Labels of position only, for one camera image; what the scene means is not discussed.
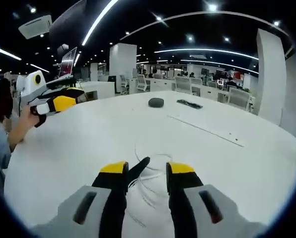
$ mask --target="black hair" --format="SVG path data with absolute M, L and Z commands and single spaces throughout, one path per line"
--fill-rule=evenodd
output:
M 12 95 L 10 92 L 10 82 L 6 78 L 0 80 L 0 122 L 4 118 L 10 118 L 13 108 Z

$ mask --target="round black object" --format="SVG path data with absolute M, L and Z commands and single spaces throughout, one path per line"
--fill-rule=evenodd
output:
M 39 84 L 41 82 L 41 76 L 40 75 L 35 76 L 35 82 L 37 84 Z
M 151 98 L 148 102 L 148 105 L 152 108 L 162 108 L 164 100 L 161 98 Z

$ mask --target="air conditioner unit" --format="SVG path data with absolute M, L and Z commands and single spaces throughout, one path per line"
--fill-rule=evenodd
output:
M 45 15 L 23 24 L 18 29 L 26 39 L 30 39 L 48 33 L 51 25 L 51 15 Z

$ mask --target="black ceiling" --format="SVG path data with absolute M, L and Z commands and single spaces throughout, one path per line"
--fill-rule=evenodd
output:
M 246 17 L 228 14 L 205 14 L 185 16 L 159 23 L 143 29 L 124 40 L 125 32 L 133 32 L 140 27 L 156 21 L 156 16 L 162 18 L 179 14 L 207 10 L 207 4 L 202 0 L 119 0 L 103 17 L 95 31 L 92 33 L 86 46 L 81 43 L 102 9 L 111 0 L 83 0 L 85 1 L 85 18 L 79 17 L 70 21 L 66 26 L 70 31 L 56 39 L 50 40 L 49 34 L 43 38 L 35 37 L 26 40 L 18 31 L 18 27 L 40 15 L 49 13 L 54 22 L 68 8 L 77 3 L 76 0 L 58 1 L 0 1 L 0 48 L 22 58 L 14 60 L 0 54 L 0 69 L 2 72 L 13 71 L 16 73 L 32 72 L 35 68 L 27 65 L 33 63 L 56 75 L 57 68 L 53 66 L 57 57 L 56 48 L 59 44 L 69 44 L 70 48 L 78 46 L 82 51 L 77 66 L 87 62 L 108 62 L 110 42 L 138 45 L 139 61 L 172 60 L 178 63 L 181 59 L 191 59 L 190 55 L 204 55 L 208 60 L 228 63 L 239 67 L 249 68 L 253 61 L 249 58 L 210 52 L 173 52 L 155 54 L 155 51 L 175 48 L 213 48 L 223 49 L 243 54 L 257 56 L 256 35 L 261 28 L 278 35 L 283 42 L 284 51 L 291 47 L 289 38 L 275 28 Z M 268 22 L 280 20 L 280 27 L 288 32 L 286 25 L 293 23 L 291 5 L 293 1 L 280 3 L 276 0 L 216 0 L 218 10 L 239 12 L 252 15 Z M 28 4 L 37 9 L 35 14 L 30 13 Z M 193 42 L 187 40 L 192 35 Z

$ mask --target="black remote control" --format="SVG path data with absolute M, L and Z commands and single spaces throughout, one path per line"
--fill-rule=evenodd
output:
M 203 107 L 203 106 L 201 106 L 201 105 L 199 105 L 199 104 L 189 103 L 189 102 L 187 102 L 186 100 L 183 100 L 183 99 L 178 100 L 177 102 L 178 102 L 178 103 L 181 103 L 181 104 L 184 104 L 184 105 L 187 105 L 187 106 L 189 106 L 189 107 L 192 107 L 192 108 L 194 108 L 194 109 L 201 109 L 201 108 Z

